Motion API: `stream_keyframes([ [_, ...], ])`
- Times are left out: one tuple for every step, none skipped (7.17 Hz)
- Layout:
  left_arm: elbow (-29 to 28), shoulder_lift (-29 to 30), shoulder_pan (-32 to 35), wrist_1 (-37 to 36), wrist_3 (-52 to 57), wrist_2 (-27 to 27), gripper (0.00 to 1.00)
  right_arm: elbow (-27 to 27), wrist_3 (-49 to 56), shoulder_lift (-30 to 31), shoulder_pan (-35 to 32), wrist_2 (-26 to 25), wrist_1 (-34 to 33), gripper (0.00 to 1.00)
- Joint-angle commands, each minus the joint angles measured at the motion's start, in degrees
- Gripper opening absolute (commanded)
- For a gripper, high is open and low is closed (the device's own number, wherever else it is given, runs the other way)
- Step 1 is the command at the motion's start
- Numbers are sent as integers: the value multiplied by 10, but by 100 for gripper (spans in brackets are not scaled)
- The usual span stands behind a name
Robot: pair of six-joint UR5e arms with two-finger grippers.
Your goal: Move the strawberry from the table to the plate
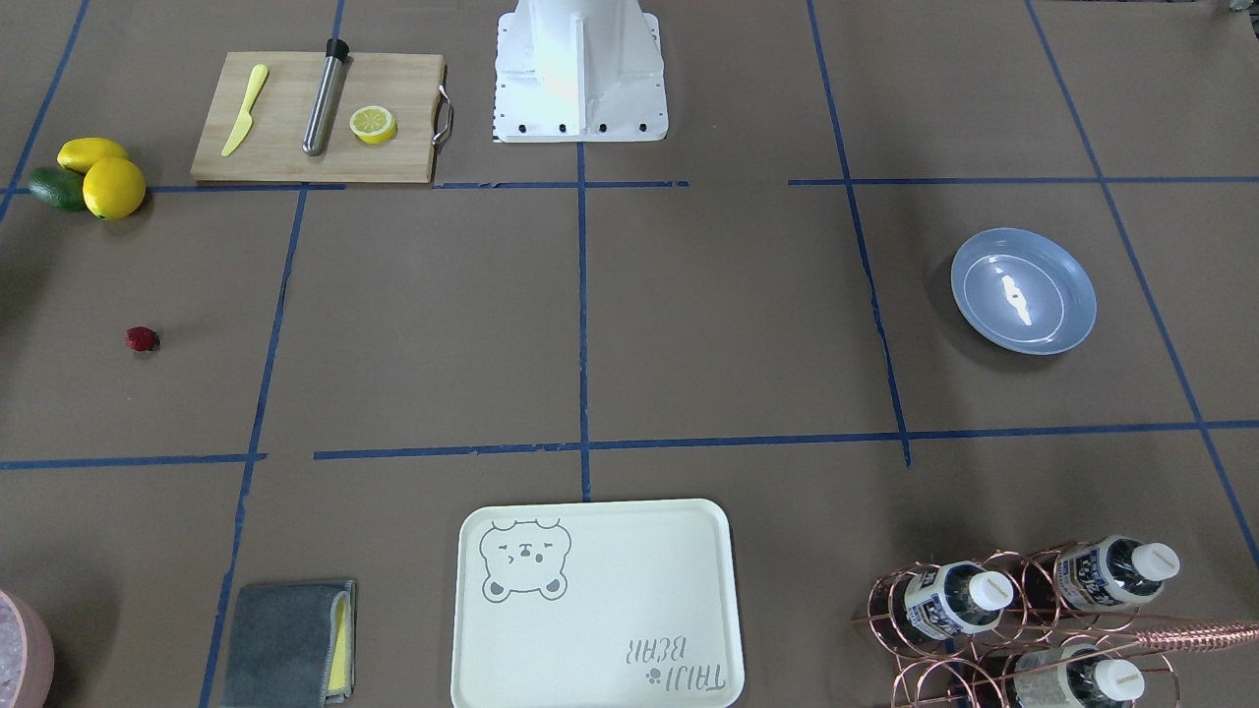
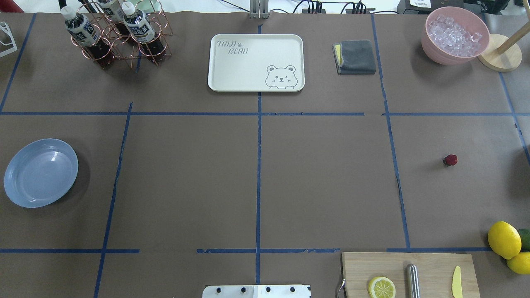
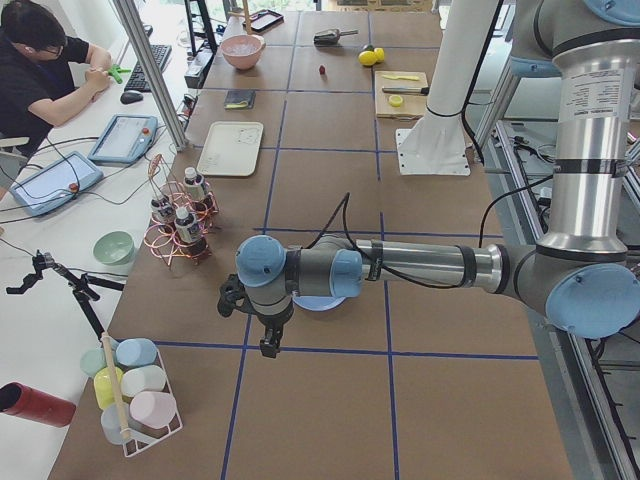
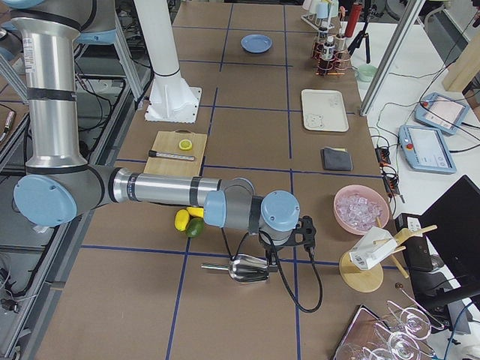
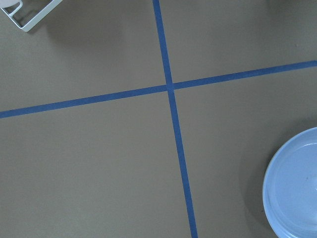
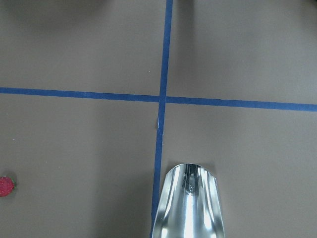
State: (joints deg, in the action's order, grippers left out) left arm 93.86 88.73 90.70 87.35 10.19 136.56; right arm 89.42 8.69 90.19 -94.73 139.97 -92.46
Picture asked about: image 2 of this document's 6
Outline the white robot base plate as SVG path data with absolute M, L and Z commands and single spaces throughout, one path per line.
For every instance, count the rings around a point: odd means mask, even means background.
M 202 292 L 203 298 L 311 298 L 309 285 L 210 285 Z

